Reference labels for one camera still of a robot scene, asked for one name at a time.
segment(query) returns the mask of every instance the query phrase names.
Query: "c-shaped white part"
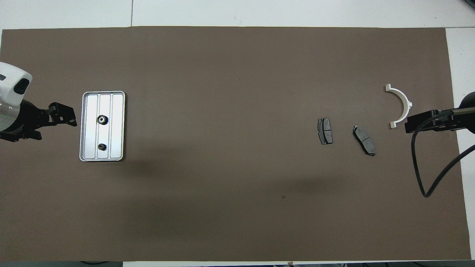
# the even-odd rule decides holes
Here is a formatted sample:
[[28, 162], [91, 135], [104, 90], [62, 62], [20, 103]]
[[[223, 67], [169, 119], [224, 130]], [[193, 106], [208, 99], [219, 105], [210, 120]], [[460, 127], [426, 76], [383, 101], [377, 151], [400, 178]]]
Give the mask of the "c-shaped white part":
[[412, 103], [409, 101], [408, 97], [403, 92], [396, 88], [391, 88], [391, 84], [386, 85], [386, 92], [395, 93], [397, 96], [399, 96], [399, 98], [401, 98], [402, 104], [404, 105], [404, 110], [402, 111], [401, 117], [398, 120], [389, 123], [392, 129], [396, 128], [396, 123], [401, 122], [408, 116], [409, 109], [412, 108]]

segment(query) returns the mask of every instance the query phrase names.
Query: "metal tray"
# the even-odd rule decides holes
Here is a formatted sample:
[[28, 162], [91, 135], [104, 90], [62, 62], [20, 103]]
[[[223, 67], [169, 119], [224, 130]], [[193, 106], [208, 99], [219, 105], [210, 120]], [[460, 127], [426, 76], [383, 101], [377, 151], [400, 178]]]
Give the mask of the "metal tray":
[[84, 162], [121, 160], [124, 156], [125, 93], [85, 92], [81, 116], [79, 158]]

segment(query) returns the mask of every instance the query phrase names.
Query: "black nut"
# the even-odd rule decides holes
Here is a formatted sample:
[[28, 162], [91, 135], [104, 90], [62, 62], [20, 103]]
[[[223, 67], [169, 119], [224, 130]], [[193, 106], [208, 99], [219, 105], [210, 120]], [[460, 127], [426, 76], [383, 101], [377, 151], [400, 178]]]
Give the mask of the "black nut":
[[107, 146], [103, 143], [100, 143], [97, 145], [97, 149], [104, 151], [107, 149]]
[[97, 123], [99, 124], [106, 125], [108, 121], [109, 119], [104, 115], [100, 115], [97, 117]]

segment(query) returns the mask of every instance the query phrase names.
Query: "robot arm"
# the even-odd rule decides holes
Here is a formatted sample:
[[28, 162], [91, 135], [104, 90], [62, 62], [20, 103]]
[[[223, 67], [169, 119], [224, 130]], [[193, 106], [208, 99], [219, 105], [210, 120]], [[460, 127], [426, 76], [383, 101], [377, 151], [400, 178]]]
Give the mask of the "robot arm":
[[68, 124], [77, 126], [74, 109], [51, 103], [39, 109], [23, 99], [32, 80], [28, 72], [0, 62], [0, 139], [16, 142], [21, 139], [41, 140], [36, 129], [43, 126]]

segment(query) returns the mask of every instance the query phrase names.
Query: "brown mat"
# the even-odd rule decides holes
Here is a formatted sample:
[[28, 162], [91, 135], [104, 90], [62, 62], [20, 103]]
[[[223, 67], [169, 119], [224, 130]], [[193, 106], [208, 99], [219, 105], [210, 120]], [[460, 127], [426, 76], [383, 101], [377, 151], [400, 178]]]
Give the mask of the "brown mat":
[[[128, 97], [122, 162], [81, 162], [80, 127], [0, 143], [3, 261], [470, 258], [460, 166], [423, 198], [384, 91], [410, 114], [453, 107], [444, 29], [5, 30], [0, 60], [33, 75], [41, 108]], [[456, 134], [418, 142], [429, 186]]]

